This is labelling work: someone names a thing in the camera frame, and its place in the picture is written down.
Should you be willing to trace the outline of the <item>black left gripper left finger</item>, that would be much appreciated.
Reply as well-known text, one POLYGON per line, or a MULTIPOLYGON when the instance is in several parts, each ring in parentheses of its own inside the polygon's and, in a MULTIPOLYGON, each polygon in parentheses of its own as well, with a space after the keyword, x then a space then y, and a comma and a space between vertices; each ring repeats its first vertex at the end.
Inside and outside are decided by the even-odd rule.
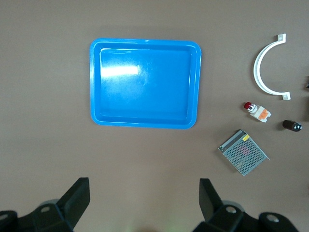
POLYGON ((2 232, 72 232, 90 203, 89 178, 79 178, 56 203, 45 203, 23 217, 0 212, 2 232))

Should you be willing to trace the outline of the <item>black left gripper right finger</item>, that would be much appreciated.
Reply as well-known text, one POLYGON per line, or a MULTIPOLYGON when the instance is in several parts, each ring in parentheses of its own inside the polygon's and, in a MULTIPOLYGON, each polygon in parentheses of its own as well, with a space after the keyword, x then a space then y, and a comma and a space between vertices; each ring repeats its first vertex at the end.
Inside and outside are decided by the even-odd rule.
POLYGON ((253 218, 239 207, 224 203, 211 181, 199 181, 199 206, 204 221, 195 232, 295 232, 296 227, 285 216, 264 212, 253 218))

